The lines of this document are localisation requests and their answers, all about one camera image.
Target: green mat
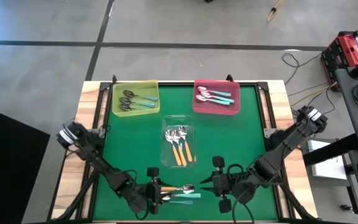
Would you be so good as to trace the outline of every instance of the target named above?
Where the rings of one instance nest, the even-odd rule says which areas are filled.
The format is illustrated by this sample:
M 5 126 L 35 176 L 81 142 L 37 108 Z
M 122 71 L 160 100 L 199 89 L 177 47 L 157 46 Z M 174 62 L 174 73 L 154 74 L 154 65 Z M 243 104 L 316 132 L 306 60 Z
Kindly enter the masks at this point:
M 159 90 L 161 110 L 158 114 L 119 118 L 111 113 L 109 117 L 111 130 L 106 137 L 103 157 L 120 170 L 136 170 L 138 183 L 150 181 L 146 170 L 157 166 L 160 178 L 173 186 L 194 184 L 197 189 L 212 187 L 212 184 L 201 185 L 199 182 L 214 170 L 213 156 L 223 156 L 227 166 L 238 163 L 247 167 L 265 152 L 254 87 L 241 87 L 241 110 L 235 116 L 194 113 L 192 86 L 160 86 Z M 193 167 L 166 168 L 160 163 L 161 121 L 164 116 L 173 114 L 187 114 L 195 119 L 197 164 Z M 193 199 L 193 205 L 166 203 L 160 207 L 158 215 L 149 214 L 145 220 L 232 220 L 231 213 L 219 212 L 220 198 L 204 190 L 196 190 L 196 193 L 201 193 L 202 197 Z M 247 205 L 256 220 L 277 220 L 270 187 L 258 188 L 254 199 Z M 250 220 L 242 205 L 236 207 L 236 218 Z M 104 177 L 99 180 L 93 220 L 136 220 L 126 201 L 117 198 Z

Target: teal handle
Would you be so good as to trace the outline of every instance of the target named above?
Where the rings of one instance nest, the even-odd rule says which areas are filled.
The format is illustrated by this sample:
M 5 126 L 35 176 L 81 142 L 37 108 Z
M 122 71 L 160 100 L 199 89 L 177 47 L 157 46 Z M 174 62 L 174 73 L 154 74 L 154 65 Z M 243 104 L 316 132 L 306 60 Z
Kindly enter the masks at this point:
M 216 99 L 222 100 L 222 101 L 227 101 L 229 103 L 234 103 L 234 100 L 232 99 L 227 99 L 225 97 L 220 97 L 220 96 L 214 96 Z
M 189 200 L 189 201 L 169 201 L 169 203 L 180 203 L 183 205 L 192 205 L 193 201 Z
M 175 197 L 201 198 L 201 194 L 176 194 Z
M 230 102 L 227 102 L 227 101 L 211 100 L 211 99 L 209 99 L 209 100 L 212 101 L 212 102 L 215 102 L 215 103 L 222 104 L 222 105 L 230 105 Z
M 158 100 L 157 97 L 151 97 L 151 96 L 139 96 L 139 97 L 142 97 L 142 98 L 154 101 L 154 102 L 157 102 L 157 100 Z
M 138 105 L 147 106 L 149 108 L 154 108 L 154 103 L 136 103 Z
M 211 92 L 216 93 L 221 96 L 231 96 L 231 93 L 225 93 L 225 92 L 220 92 L 220 91 L 211 91 Z

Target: red device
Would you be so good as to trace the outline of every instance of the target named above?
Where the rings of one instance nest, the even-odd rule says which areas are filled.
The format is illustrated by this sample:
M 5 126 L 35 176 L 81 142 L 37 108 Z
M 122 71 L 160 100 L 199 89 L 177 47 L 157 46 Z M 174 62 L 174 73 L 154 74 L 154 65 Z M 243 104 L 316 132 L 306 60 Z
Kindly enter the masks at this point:
M 339 32 L 334 41 L 322 52 L 320 59 L 329 84 L 332 85 L 336 82 L 337 69 L 358 66 L 358 30 Z M 339 91 L 339 86 L 331 89 Z

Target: clear plastic container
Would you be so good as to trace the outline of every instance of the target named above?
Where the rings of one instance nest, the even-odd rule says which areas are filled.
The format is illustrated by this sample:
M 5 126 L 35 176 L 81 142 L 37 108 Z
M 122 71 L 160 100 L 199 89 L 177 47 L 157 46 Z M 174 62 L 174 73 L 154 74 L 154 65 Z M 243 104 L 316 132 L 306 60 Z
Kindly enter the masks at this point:
M 230 96 L 223 96 L 209 91 L 211 96 L 229 98 L 234 100 L 229 105 L 221 105 L 219 103 L 211 101 L 200 101 L 196 98 L 196 95 L 200 95 L 198 87 L 206 87 L 207 90 L 219 91 L 223 93 L 230 93 Z M 210 100 L 219 100 L 219 98 L 209 98 Z M 221 114 L 221 115 L 235 115 L 240 112 L 240 84 L 230 81 L 221 80 L 195 80 L 194 82 L 194 94 L 193 94 L 193 111 L 196 113 L 209 113 L 209 114 Z
M 119 101 L 120 97 L 126 97 L 123 94 L 124 90 L 130 90 L 135 95 L 139 96 L 148 96 L 148 97 L 157 97 L 157 101 L 148 100 L 139 96 L 135 96 L 130 98 L 132 102 L 136 103 L 153 103 L 154 108 L 148 108 L 146 106 L 137 105 L 131 103 L 129 106 L 131 108 L 142 108 L 144 110 L 130 110 L 130 111 L 123 111 L 120 109 L 119 105 L 121 102 Z M 136 116 L 136 115 L 143 115 L 143 114 L 152 114 L 158 113 L 160 111 L 160 96 L 158 94 L 158 81 L 157 80 L 149 80 L 143 82 L 130 82 L 130 83 L 120 83 L 114 84 L 112 86 L 112 112 L 119 116 Z
M 165 167 L 186 168 L 196 163 L 195 122 L 188 115 L 162 120 L 160 161 Z

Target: black metal frame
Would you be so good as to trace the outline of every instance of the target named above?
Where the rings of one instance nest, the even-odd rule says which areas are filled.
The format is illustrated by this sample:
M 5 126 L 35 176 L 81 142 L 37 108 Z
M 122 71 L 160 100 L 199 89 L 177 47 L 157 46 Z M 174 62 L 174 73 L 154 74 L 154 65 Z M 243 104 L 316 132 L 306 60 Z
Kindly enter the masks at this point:
M 226 80 L 233 82 L 231 75 L 228 75 Z M 98 100 L 97 100 L 96 109 L 95 109 L 95 116 L 94 116 L 94 120 L 93 120 L 93 129 L 98 127 L 101 103 L 102 103 L 103 96 L 104 96 L 106 90 L 108 90 L 108 98 L 107 98 L 107 102 L 106 102 L 106 109 L 104 112 L 103 126 L 107 126 L 108 119 L 109 119 L 109 112 L 111 110 L 112 86 L 116 83 L 120 83 L 120 82 L 117 81 L 116 76 L 113 76 L 112 82 L 102 82 L 100 84 Z M 274 117 L 274 113 L 273 113 L 273 106 L 272 106 L 272 102 L 270 99 L 268 83 L 267 82 L 239 82 L 239 84 L 240 84 L 240 86 L 254 87 L 255 94 L 257 96 L 257 104 L 258 104 L 258 109 L 259 109 L 260 124 L 262 127 L 262 129 L 261 129 L 262 135 L 264 135 L 264 128 L 267 127 L 267 124 L 265 121 L 265 115 L 264 115 L 264 109 L 262 106 L 260 90 L 263 90 L 265 93 L 265 99 L 267 102 L 267 110 L 268 110 L 268 114 L 269 114 L 271 127 L 276 128 L 277 125 L 276 125 L 275 117 Z M 158 85 L 159 86 L 193 86 L 194 82 L 160 82 L 160 83 L 158 83 Z M 60 170 L 59 179 L 57 182 L 55 194 L 53 196 L 53 200 L 52 200 L 52 204 L 50 206 L 49 215 L 48 215 L 47 220 L 50 220 L 51 216 L 52 216 L 53 207 L 55 205 L 55 200 L 56 200 L 56 196 L 57 196 L 57 190 L 58 190 L 58 187 L 60 184 L 60 177 L 62 176 L 62 172 L 63 172 L 64 162 L 65 162 L 65 159 L 62 162 L 62 168 Z M 90 171 L 89 164 L 86 164 L 85 169 L 84 169 L 81 187 L 84 186 L 84 184 L 88 180 L 88 177 L 90 174 L 89 171 Z M 287 174 L 286 174 L 285 170 L 282 170 L 281 174 L 282 174 L 282 177 L 285 180 L 285 182 L 288 183 Z M 89 210 L 88 210 L 87 218 L 82 218 L 82 210 L 83 210 L 83 203 L 84 203 L 84 201 L 82 199 L 82 201 L 80 202 L 80 206 L 77 209 L 75 220 L 82 220 L 84 222 L 92 222 L 93 221 L 93 213 L 94 213 L 94 206 L 96 203 L 96 194 L 97 194 L 97 189 L 98 189 L 98 183 L 99 183 L 99 177 L 97 176 L 92 184 L 92 191 L 91 191 L 91 197 L 90 197 L 90 201 L 89 201 Z M 277 213 L 278 219 L 281 220 L 284 217 L 283 217 L 283 210 L 282 210 L 282 205 L 281 205 L 281 201 L 280 201 L 280 195 L 278 193 L 278 186 L 272 186 L 272 190 L 273 190 L 273 197 L 274 197 L 274 201 L 275 201 L 275 205 L 276 205 L 276 213 Z M 289 202 L 288 199 L 287 199 L 287 207 L 288 207 L 288 212 L 289 212 L 290 218 L 295 218 L 295 214 L 293 212 L 294 211 L 293 206 Z

